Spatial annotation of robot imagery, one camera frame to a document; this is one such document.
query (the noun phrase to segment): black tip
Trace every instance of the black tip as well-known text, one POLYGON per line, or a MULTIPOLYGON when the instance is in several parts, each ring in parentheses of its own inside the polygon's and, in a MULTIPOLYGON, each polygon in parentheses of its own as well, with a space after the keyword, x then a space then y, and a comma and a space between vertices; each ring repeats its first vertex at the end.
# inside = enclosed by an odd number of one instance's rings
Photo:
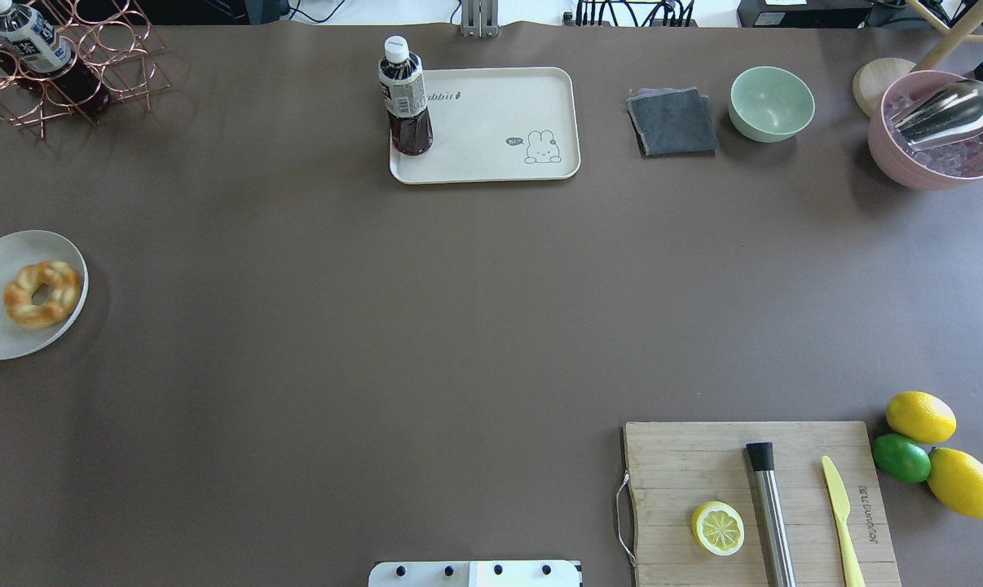
POLYGON ((749 461, 752 461, 753 471, 774 471, 774 443, 746 444, 745 450, 749 451, 749 461))

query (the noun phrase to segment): lime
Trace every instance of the lime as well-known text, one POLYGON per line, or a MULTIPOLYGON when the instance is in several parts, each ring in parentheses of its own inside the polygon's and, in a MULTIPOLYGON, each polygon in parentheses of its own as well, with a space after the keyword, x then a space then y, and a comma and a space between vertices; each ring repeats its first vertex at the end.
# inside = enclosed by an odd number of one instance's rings
POLYGON ((882 435, 872 443, 876 467, 905 483, 921 483, 930 476, 930 456, 913 439, 882 435))
POLYGON ((730 505, 722 501, 707 501, 694 510, 690 530, 698 543, 713 554, 729 557, 745 543, 745 524, 730 505))
POLYGON ((925 391, 894 396, 886 406, 886 421, 893 431, 924 444, 945 442, 954 433, 949 405, 925 391))
POLYGON ((972 518, 983 519, 983 464, 961 450, 930 451, 930 491, 943 505, 972 518))

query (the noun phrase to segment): pink bowl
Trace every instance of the pink bowl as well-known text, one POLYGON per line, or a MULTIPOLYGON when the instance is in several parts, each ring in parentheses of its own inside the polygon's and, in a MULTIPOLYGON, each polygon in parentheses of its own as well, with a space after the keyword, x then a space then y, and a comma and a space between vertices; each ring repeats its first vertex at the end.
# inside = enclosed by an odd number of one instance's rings
POLYGON ((961 178, 953 175, 940 174, 938 171, 929 170, 920 165, 912 157, 908 156, 897 145, 893 134, 887 129, 883 111, 884 104, 890 100, 891 96, 907 93, 913 100, 923 98, 928 94, 939 90, 946 83, 965 79, 953 73, 945 71, 913 71, 896 82, 891 83, 883 98, 879 101, 879 107, 872 113, 872 119, 868 123, 868 149, 871 150, 872 159, 876 165, 883 170, 884 174, 889 175, 890 179, 908 186, 913 189, 941 190, 964 186, 966 183, 976 182, 983 178, 983 171, 976 175, 964 175, 961 178))

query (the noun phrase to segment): yellow lemon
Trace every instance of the yellow lemon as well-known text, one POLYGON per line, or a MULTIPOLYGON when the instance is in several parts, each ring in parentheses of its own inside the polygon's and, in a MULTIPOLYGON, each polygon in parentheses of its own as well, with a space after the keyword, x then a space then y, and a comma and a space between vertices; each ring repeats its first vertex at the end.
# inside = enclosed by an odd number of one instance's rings
POLYGON ((713 554, 729 557, 745 543, 745 524, 730 505, 722 501, 707 501, 694 510, 690 530, 698 543, 713 554))
POLYGON ((925 391, 894 396, 886 406, 886 422, 898 434, 923 444, 945 442, 954 433, 954 412, 925 391))
POLYGON ((953 448, 930 451, 930 491, 943 505, 972 518, 983 519, 983 465, 953 448))

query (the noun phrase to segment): wooden disc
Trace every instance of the wooden disc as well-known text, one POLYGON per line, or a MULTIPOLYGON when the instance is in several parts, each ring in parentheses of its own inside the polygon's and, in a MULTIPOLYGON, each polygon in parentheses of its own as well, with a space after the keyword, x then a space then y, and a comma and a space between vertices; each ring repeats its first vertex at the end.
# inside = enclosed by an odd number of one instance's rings
POLYGON ((853 75, 853 99, 861 111, 870 117, 891 83, 904 77, 913 67, 914 63, 898 57, 882 57, 861 66, 853 75))

